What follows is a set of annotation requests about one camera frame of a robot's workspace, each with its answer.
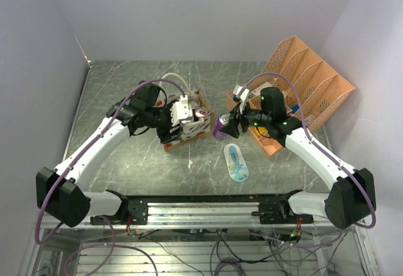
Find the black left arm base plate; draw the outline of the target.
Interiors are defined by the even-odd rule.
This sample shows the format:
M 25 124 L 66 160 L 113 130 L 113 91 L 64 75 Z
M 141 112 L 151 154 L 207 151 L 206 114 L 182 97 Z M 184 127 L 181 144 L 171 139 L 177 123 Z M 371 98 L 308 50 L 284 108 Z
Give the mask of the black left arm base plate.
M 90 215 L 90 223 L 92 225 L 101 225 L 105 221 L 101 218 L 105 216 L 113 225 L 146 225 L 149 215 L 149 206 L 145 200 L 128 195 L 117 195 L 120 205 L 117 210 L 113 210 L 112 213 L 100 213 Z

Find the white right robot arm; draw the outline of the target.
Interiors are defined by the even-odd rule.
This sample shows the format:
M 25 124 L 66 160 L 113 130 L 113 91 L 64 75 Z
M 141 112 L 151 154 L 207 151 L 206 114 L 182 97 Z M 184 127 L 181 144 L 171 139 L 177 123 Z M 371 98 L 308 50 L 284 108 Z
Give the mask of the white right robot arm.
M 261 90 L 261 107 L 249 105 L 249 90 L 236 86 L 232 92 L 235 107 L 220 132 L 238 138 L 250 127 L 263 127 L 270 139 L 300 157 L 327 185 L 329 193 L 292 192 L 287 202 L 277 208 L 278 217 L 286 223 L 300 214 L 327 218 L 338 229 L 346 229 L 370 216 L 376 223 L 375 183 L 372 173 L 356 169 L 339 159 L 307 130 L 299 118 L 287 114 L 283 93 L 274 87 Z

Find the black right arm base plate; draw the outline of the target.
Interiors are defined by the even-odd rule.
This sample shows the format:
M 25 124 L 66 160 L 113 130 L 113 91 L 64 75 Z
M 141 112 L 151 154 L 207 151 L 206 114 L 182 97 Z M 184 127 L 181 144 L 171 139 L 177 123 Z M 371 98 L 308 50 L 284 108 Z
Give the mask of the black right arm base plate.
M 296 224 L 299 219 L 302 224 L 313 224 L 312 215 L 296 214 L 288 202 L 291 196 L 301 191 L 297 189 L 282 194 L 258 194 L 254 198 L 259 203 L 258 209 L 251 212 L 251 215 L 258 217 L 260 224 Z

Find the watermelon canvas bag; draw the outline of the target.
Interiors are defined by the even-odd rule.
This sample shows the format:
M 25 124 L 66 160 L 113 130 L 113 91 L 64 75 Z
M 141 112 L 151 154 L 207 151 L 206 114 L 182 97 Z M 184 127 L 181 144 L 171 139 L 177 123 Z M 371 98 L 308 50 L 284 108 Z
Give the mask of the watermelon canvas bag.
M 209 111 L 209 114 L 205 120 L 195 121 L 194 110 L 192 110 L 194 120 L 187 124 L 179 124 L 179 126 L 181 127 L 181 135 L 180 135 L 179 140 L 172 141 L 167 144 L 163 144 L 164 150 L 168 151 L 168 150 L 174 149 L 189 141 L 193 141 L 199 137 L 208 135 L 212 130 L 214 114 L 212 112 L 212 109 L 207 104 L 206 100 L 204 99 L 203 93 L 199 89 L 191 89 L 188 82 L 184 78 L 182 78 L 179 74 L 176 74 L 174 72 L 166 73 L 161 78 L 162 79 L 171 79 L 171 78 L 178 79 L 182 83 L 182 86 L 184 87 L 184 90 L 186 91 L 186 95 L 188 96 L 189 100 L 190 99 L 199 100 L 200 106 L 207 108 Z

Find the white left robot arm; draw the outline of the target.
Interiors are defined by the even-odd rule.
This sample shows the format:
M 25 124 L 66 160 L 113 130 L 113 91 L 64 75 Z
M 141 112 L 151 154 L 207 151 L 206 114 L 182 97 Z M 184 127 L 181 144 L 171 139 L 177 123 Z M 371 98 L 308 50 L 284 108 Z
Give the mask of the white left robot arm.
M 38 218 L 44 214 L 60 224 L 76 227 L 89 218 L 93 222 L 106 216 L 115 224 L 132 216 L 130 197 L 113 190 L 89 192 L 88 185 L 105 159 L 138 129 L 155 129 L 161 141 L 171 141 L 181 132 L 183 122 L 191 117 L 189 94 L 157 99 L 162 89 L 160 79 L 142 81 L 106 113 L 94 133 L 67 159 L 56 167 L 42 168 L 36 175 Z

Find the blue Red Bull can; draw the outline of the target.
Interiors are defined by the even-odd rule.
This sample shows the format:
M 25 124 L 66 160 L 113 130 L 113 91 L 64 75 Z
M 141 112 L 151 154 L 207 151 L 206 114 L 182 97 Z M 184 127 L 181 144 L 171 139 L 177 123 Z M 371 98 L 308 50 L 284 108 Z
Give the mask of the blue Red Bull can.
M 208 116 L 208 114 L 209 114 L 209 111 L 207 108 L 205 108 L 203 106 L 196 108 L 194 110 L 195 121 L 205 120 L 206 117 Z

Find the purple Fanta can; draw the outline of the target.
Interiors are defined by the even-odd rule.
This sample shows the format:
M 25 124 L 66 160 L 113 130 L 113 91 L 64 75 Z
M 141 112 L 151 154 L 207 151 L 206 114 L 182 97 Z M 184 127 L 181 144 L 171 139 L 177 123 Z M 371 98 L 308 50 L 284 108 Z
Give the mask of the purple Fanta can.
M 213 136 L 217 140 L 224 140 L 227 137 L 227 134 L 224 132 L 221 132 L 220 130 L 224 128 L 226 125 L 229 123 L 229 113 L 223 113 L 220 116 L 217 117 L 216 122 L 215 122 L 215 127 L 213 129 Z

